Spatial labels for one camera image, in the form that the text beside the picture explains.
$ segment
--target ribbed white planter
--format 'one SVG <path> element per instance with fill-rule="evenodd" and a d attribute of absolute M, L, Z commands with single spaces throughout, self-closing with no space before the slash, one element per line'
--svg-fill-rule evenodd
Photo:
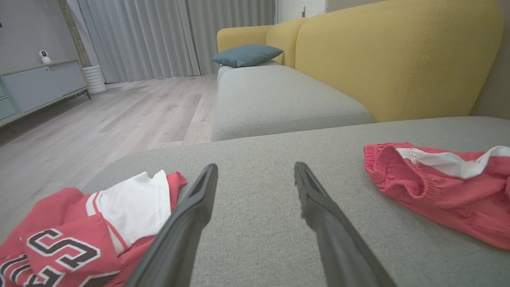
<path fill-rule="evenodd" d="M 89 81 L 89 94 L 106 92 L 105 79 L 101 71 L 101 65 L 83 68 Z"/>

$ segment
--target blue pillow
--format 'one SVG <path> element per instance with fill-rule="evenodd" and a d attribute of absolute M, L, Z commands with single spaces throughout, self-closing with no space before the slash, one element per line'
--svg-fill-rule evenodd
<path fill-rule="evenodd" d="M 283 50 L 271 46 L 249 44 L 225 50 L 211 60 L 236 68 L 251 67 L 269 61 L 283 52 Z"/>

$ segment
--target red clothing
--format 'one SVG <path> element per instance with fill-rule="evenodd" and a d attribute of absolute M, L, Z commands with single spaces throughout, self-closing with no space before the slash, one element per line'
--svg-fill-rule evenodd
<path fill-rule="evenodd" d="M 408 142 L 367 145 L 365 169 L 402 205 L 510 250 L 510 148 L 460 153 Z"/>
<path fill-rule="evenodd" d="M 65 188 L 37 202 L 0 246 L 0 286 L 121 286 L 170 214 L 158 207 L 173 211 L 179 187 L 187 184 L 179 173 L 160 173 L 158 179 L 158 174 L 150 179 L 143 173 L 89 195 Z M 119 197 L 133 190 L 141 190 L 138 195 L 148 203 L 157 192 L 166 193 L 169 202 L 136 209 L 140 198 L 133 204 Z M 144 218 L 160 223 L 133 234 L 138 230 L 133 225 Z"/>

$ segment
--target floor plank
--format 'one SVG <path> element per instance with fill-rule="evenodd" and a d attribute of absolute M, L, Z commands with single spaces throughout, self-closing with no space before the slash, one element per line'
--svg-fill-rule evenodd
<path fill-rule="evenodd" d="M 216 92 L 216 75 L 118 83 L 0 129 L 0 242 L 38 200 L 123 156 L 210 141 Z"/>

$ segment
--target yellow fabric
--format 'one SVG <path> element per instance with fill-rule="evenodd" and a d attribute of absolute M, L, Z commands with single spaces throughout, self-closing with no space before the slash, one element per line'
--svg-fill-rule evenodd
<path fill-rule="evenodd" d="M 267 30 L 273 25 L 226 28 L 216 35 L 218 52 L 247 44 L 266 44 Z"/>
<path fill-rule="evenodd" d="M 495 0 L 388 0 L 307 19 L 295 68 L 376 122 L 469 115 L 502 29 Z"/>
<path fill-rule="evenodd" d="M 278 63 L 294 68 L 296 61 L 296 38 L 301 24 L 305 18 L 283 22 L 273 25 L 266 36 L 266 45 L 284 50 L 282 54 L 273 60 Z"/>

